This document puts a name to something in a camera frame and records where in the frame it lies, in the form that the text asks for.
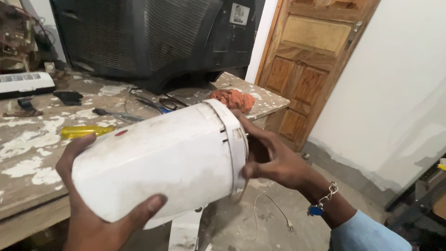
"chain bracelet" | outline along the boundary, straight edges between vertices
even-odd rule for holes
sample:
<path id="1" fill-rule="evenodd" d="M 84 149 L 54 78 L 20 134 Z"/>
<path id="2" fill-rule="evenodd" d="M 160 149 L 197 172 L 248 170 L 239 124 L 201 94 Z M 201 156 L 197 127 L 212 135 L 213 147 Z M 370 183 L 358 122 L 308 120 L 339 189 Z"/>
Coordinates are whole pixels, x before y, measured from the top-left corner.
<path id="1" fill-rule="evenodd" d="M 336 186 L 336 182 L 331 181 L 330 182 L 330 187 L 328 187 L 328 190 L 330 191 L 330 193 L 327 196 L 322 197 L 319 200 L 319 204 L 318 205 L 321 208 L 324 205 L 324 203 L 326 204 L 326 203 L 329 203 L 331 201 L 331 198 L 332 198 L 333 194 L 337 193 L 338 187 Z"/>

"crt television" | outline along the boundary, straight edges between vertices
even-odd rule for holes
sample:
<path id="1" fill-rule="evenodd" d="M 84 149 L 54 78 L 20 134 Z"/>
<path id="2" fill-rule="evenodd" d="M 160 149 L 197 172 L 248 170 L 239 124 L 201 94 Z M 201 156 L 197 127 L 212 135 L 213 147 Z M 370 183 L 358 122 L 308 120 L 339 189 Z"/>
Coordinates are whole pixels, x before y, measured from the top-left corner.
<path id="1" fill-rule="evenodd" d="M 249 65 L 255 0 L 50 0 L 68 64 L 156 94 Z"/>

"sticker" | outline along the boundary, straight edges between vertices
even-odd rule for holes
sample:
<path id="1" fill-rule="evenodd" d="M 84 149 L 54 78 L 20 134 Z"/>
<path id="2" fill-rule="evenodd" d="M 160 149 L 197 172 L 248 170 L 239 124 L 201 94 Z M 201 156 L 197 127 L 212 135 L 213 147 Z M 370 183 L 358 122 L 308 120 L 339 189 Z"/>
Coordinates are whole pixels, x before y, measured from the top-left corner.
<path id="1" fill-rule="evenodd" d="M 249 8 L 240 4 L 232 3 L 231 17 L 229 22 L 238 25 L 248 23 Z"/>

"wooden door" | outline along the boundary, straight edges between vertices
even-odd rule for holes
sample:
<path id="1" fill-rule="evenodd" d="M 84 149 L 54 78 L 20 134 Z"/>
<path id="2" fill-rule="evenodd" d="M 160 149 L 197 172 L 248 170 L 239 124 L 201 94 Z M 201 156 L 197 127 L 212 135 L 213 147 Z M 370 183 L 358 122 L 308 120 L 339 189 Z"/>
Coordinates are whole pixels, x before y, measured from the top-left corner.
<path id="1" fill-rule="evenodd" d="M 379 0 L 279 0 L 259 86 L 291 101 L 267 129 L 304 146 Z"/>

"white plastic appliance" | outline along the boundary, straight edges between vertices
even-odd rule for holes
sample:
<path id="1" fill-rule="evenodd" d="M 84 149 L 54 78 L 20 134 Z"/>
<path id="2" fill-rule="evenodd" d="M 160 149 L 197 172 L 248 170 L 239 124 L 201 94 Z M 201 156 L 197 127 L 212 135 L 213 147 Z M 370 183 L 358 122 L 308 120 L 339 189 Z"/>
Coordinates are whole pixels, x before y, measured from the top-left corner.
<path id="1" fill-rule="evenodd" d="M 98 137 L 75 159 L 72 177 L 86 205 L 109 222 L 165 194 L 150 229 L 236 193 L 247 156 L 243 127 L 212 99 Z"/>
<path id="2" fill-rule="evenodd" d="M 0 75 L 0 99 L 49 93 L 56 89 L 46 72 Z"/>

